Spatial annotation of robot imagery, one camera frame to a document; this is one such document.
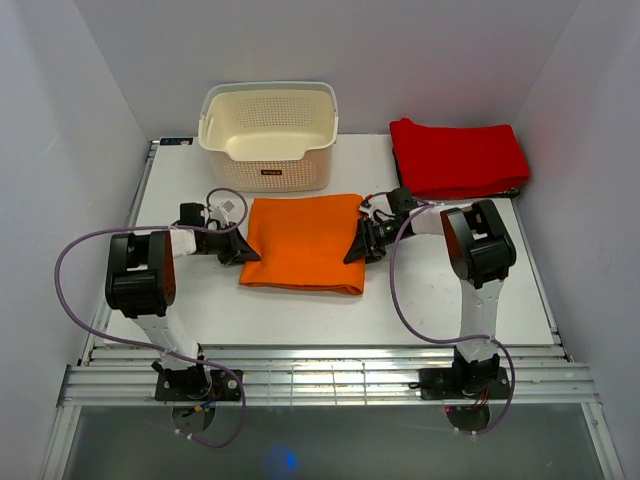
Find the orange trousers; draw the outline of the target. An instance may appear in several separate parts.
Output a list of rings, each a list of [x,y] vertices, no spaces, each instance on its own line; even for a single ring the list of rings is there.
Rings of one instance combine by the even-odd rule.
[[[244,265],[239,284],[363,294],[364,262],[344,262],[361,218],[362,201],[358,194],[255,199],[248,243],[261,259]]]

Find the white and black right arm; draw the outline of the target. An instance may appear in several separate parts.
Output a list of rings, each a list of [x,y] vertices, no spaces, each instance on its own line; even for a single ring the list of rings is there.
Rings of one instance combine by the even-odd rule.
[[[343,261],[374,263],[395,257],[401,241],[417,235],[443,237],[450,265],[461,286],[460,333],[448,340],[453,361],[447,368],[423,368],[410,389],[424,400],[470,399],[482,405],[513,392],[508,354],[496,340],[498,302],[516,263],[514,242],[495,203],[489,199],[459,207],[415,198],[406,187],[385,193],[389,212],[360,203],[353,242]]]

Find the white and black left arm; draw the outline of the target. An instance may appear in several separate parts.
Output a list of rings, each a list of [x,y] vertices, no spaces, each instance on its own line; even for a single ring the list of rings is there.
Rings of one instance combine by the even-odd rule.
[[[243,265],[260,256],[230,220],[234,204],[180,205],[180,217],[170,230],[111,237],[105,296],[109,307],[132,320],[148,341],[161,347],[163,359],[152,363],[158,379],[157,401],[238,401],[242,372],[233,375],[176,358],[178,353],[200,361],[201,345],[187,333],[173,307],[177,287],[174,260],[181,256],[212,255],[220,264]]]

